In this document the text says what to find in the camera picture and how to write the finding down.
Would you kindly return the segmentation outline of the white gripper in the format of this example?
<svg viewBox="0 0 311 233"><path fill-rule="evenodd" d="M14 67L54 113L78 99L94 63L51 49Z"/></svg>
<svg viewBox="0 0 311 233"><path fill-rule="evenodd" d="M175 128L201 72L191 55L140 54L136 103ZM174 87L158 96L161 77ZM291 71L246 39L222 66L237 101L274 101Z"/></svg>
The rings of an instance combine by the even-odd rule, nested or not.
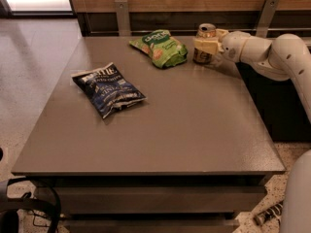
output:
<svg viewBox="0 0 311 233"><path fill-rule="evenodd" d="M228 33L225 29L217 29L216 37L194 38L194 47L212 55L222 52L225 59L238 63L240 61L244 45L249 40L251 35L242 31Z"/></svg>

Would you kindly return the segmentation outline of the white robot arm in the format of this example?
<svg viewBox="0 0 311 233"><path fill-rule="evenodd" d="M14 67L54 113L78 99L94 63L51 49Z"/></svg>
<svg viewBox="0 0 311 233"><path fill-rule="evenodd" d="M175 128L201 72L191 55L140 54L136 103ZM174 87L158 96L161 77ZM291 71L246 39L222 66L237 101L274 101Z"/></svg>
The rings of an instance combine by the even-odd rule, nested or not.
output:
<svg viewBox="0 0 311 233"><path fill-rule="evenodd" d="M214 28L194 37L193 45L208 54L247 64L272 81L291 82L311 121L311 54L300 37L283 34L270 40ZM297 159L289 173L280 233L311 233L311 150Z"/></svg>

